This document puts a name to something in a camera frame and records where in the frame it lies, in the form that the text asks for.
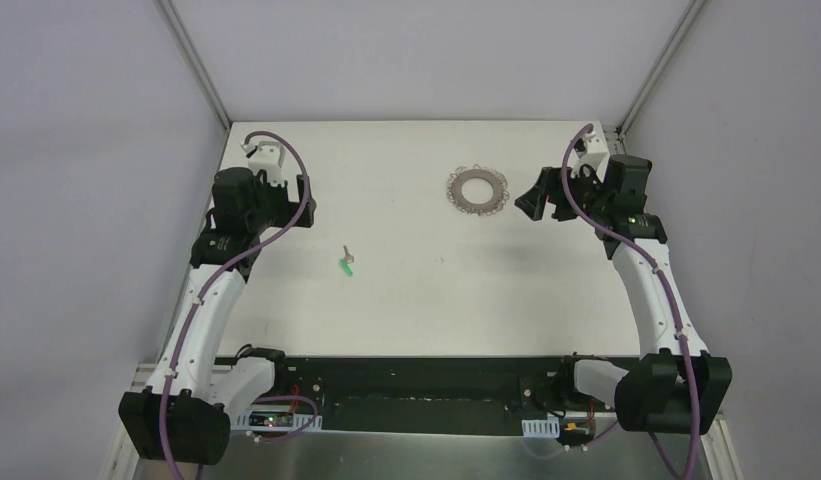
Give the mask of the silver key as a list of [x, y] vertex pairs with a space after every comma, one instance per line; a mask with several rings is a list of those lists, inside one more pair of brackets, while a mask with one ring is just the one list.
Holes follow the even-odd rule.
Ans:
[[349, 249], [346, 245], [343, 246], [343, 250], [344, 250], [343, 260], [348, 264], [353, 263], [354, 262], [354, 256], [350, 253], [350, 251], [349, 251]]

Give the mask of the green plastic key tag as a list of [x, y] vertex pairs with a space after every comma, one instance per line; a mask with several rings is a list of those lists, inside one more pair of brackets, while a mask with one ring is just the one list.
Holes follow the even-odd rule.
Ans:
[[352, 277], [354, 275], [350, 264], [346, 260], [341, 259], [339, 261], [339, 265], [340, 265], [341, 269], [343, 270], [343, 272], [345, 273], [346, 276]]

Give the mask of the metal disc with key rings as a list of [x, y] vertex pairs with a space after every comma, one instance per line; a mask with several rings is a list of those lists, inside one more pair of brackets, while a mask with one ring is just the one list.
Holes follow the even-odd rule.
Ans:
[[483, 217], [502, 211], [510, 193], [503, 174], [475, 164], [458, 167], [450, 174], [446, 181], [446, 198], [458, 211]]

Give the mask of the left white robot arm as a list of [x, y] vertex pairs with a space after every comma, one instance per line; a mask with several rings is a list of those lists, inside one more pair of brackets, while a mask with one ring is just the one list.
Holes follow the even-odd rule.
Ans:
[[120, 420], [140, 458], [215, 465], [234, 421], [258, 396], [272, 405], [289, 396], [291, 378], [276, 368], [279, 351], [247, 356], [218, 381], [212, 372], [233, 308], [267, 245], [263, 233], [274, 229], [269, 239], [276, 241], [314, 223], [307, 173], [297, 175], [296, 187], [291, 200], [287, 181], [273, 184], [264, 170], [216, 173], [171, 337], [142, 390], [120, 400]]

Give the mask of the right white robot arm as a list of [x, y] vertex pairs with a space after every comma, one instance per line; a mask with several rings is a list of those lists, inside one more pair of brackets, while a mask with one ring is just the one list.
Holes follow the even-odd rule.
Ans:
[[652, 169], [652, 161], [630, 155], [611, 156], [603, 176], [587, 164], [545, 167], [516, 200], [534, 221], [552, 204], [556, 221], [580, 218], [594, 226], [624, 284], [640, 345], [628, 369], [595, 355], [565, 357], [548, 405], [576, 410], [592, 398], [615, 410], [626, 431], [703, 435], [733, 372], [727, 358], [709, 352], [677, 291], [663, 223], [645, 210]]

